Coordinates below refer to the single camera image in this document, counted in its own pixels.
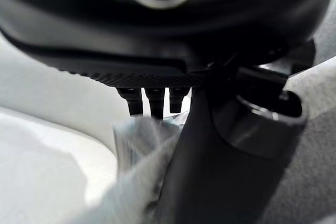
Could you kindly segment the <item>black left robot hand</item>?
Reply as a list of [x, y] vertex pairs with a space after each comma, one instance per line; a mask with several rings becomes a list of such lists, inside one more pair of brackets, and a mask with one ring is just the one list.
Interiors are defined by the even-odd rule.
[[1, 0], [1, 33], [32, 58], [117, 89], [131, 115], [186, 125], [155, 222], [256, 223], [308, 119], [284, 90], [312, 66], [330, 0]]

